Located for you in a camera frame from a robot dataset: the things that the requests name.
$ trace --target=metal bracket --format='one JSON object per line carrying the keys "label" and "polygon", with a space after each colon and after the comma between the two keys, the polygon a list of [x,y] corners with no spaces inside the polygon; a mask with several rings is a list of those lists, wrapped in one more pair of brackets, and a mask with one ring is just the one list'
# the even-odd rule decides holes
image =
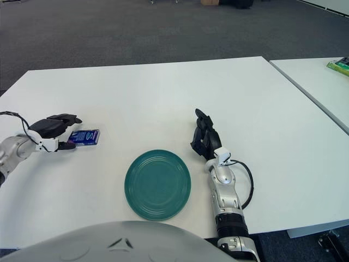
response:
{"label": "metal bracket", "polygon": [[326,252],[331,252],[336,261],[348,262],[349,255],[338,238],[339,235],[331,230],[321,235],[318,239],[318,243]]}
{"label": "metal bracket", "polygon": [[255,243],[249,237],[244,237],[244,236],[223,237],[220,240],[218,240],[217,246],[225,247],[230,252],[251,253],[257,262],[261,262],[257,254]]}

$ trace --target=green plate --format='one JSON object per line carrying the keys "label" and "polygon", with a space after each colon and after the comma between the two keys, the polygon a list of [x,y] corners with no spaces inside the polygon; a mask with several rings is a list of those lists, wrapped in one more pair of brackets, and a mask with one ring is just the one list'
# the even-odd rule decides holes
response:
{"label": "green plate", "polygon": [[176,215],[190,195],[190,175],[184,162],[165,150],[139,156],[127,171],[125,195],[141,217],[160,221]]}

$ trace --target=black cable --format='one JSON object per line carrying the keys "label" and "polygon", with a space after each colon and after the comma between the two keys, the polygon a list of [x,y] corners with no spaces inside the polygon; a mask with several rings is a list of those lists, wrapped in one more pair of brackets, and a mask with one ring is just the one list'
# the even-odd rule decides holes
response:
{"label": "black cable", "polygon": [[[24,133],[26,134],[26,136],[27,136],[27,137],[30,139],[30,141],[33,142],[34,144],[36,144],[36,145],[39,144],[39,143],[37,143],[34,139],[32,139],[32,138],[28,135],[28,133],[27,133],[25,127],[24,127],[24,124],[26,124],[27,129],[29,129],[29,124],[28,124],[28,122],[27,122],[23,117],[20,116],[20,114],[14,113],[14,112],[10,112],[10,111],[4,111],[4,112],[0,112],[0,115],[7,115],[7,116],[15,116],[15,117],[18,117],[18,118],[22,121],[23,131],[24,131]],[[47,150],[47,148],[46,148],[44,145],[41,145],[41,146],[42,146],[48,153],[50,153],[50,151]]]}
{"label": "black cable", "polygon": [[241,161],[233,160],[233,159],[231,159],[231,161],[234,161],[234,163],[229,164],[229,165],[240,164],[240,165],[242,165],[246,169],[247,173],[249,174],[249,178],[250,178],[250,182],[251,182],[250,194],[249,194],[249,197],[247,198],[246,202],[243,203],[242,206],[241,206],[242,209],[245,209],[245,207],[247,207],[248,204],[251,202],[251,199],[252,199],[252,196],[253,196],[253,191],[255,190],[252,173],[251,173],[249,167],[245,163],[243,163]]}

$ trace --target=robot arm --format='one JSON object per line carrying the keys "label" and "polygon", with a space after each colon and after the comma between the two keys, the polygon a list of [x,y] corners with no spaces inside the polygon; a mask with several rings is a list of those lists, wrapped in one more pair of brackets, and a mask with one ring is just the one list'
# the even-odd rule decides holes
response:
{"label": "robot arm", "polygon": [[[219,237],[218,248],[234,258],[260,262],[255,244],[249,237],[243,213],[243,208],[248,205],[253,194],[251,172],[244,163],[230,159],[231,153],[222,147],[210,117],[199,109],[195,113],[198,117],[197,128],[191,147],[208,160],[205,170],[210,178],[212,207]],[[229,168],[229,165],[237,163],[246,168],[251,180],[250,196],[243,205],[235,191],[235,175]]]}
{"label": "robot arm", "polygon": [[[3,112],[1,115],[20,117],[12,112]],[[74,143],[59,142],[56,138],[74,123],[82,123],[82,121],[75,115],[54,115],[24,129],[24,134],[6,138],[0,144],[0,186],[18,164],[27,159],[31,153],[36,151],[55,152],[75,148]]]}

